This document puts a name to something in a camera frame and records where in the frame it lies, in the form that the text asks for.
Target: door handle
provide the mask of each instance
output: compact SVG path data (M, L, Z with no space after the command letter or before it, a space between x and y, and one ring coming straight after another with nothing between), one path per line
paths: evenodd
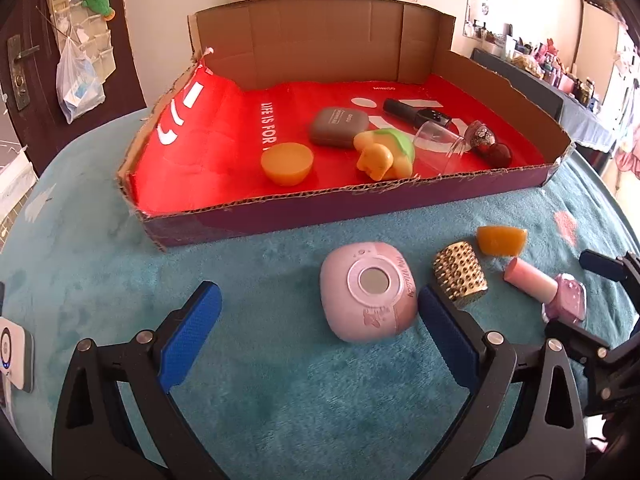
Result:
M7 40L6 47L9 58L9 72L11 73L11 85L14 88L15 104L18 111L21 111L31 102L21 61L39 51L40 46L35 45L26 50L22 50L20 34L16 34Z

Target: pink nail polish bottle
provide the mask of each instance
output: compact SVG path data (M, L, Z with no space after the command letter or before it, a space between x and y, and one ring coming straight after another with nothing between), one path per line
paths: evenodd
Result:
M527 262L514 258L504 269L504 281L542 303L545 323L556 317L569 323L584 321L587 291L572 275L558 274L552 279Z

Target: dark brown door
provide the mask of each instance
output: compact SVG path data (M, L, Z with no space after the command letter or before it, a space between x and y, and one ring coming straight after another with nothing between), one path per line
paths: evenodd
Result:
M58 104L56 67L60 61L58 45L46 0L18 0L0 29L0 85L7 94L6 106L20 142L38 174L56 154L76 137L113 119L144 108L145 101L133 64L123 0L110 0L116 17L108 22L116 70L104 83L106 99L71 124ZM9 69L7 40L19 34L22 50L39 45L40 49L22 61L30 104L18 111Z

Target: pink my melody device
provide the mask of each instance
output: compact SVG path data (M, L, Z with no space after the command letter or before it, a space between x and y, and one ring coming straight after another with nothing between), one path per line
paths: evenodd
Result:
M381 242L330 253L320 270L320 295L331 330L354 343L398 335L418 311L409 266L396 248Z
M21 326L0 317L0 371L19 390L33 387L33 336Z

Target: nail polish cap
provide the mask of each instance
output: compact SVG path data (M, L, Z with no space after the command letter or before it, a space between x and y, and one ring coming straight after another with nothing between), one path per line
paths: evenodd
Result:
M558 293L556 280L519 258L511 260L504 269L504 281L540 303L550 303Z

